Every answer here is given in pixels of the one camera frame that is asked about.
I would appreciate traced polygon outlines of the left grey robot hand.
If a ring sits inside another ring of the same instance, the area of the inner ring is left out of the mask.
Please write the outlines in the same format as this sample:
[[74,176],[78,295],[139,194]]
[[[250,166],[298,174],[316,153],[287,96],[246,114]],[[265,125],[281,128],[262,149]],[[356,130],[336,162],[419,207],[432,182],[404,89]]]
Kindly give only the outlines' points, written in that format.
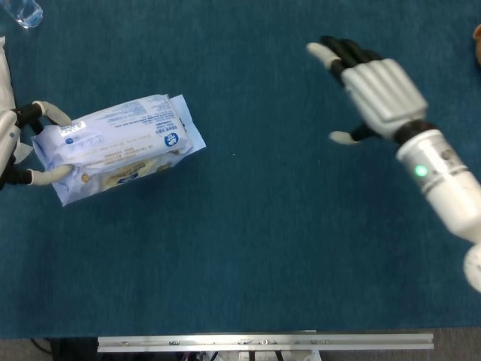
[[60,181],[71,173],[72,165],[60,165],[50,171],[19,170],[14,165],[14,151],[20,140],[24,126],[31,126],[36,135],[43,131],[40,123],[42,116],[47,117],[52,124],[70,126],[70,117],[48,102],[35,101],[21,108],[1,112],[1,188],[5,184],[44,186]]

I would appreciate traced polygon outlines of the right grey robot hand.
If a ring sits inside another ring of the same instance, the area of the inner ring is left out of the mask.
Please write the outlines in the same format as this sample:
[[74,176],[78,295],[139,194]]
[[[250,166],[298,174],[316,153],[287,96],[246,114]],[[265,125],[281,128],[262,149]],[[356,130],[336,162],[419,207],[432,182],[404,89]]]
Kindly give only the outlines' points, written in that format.
[[375,136],[400,144],[401,129],[431,128],[423,124],[427,101],[395,60],[363,49],[352,40],[327,35],[306,48],[340,83],[363,120],[350,132],[331,132],[332,141],[354,145]]

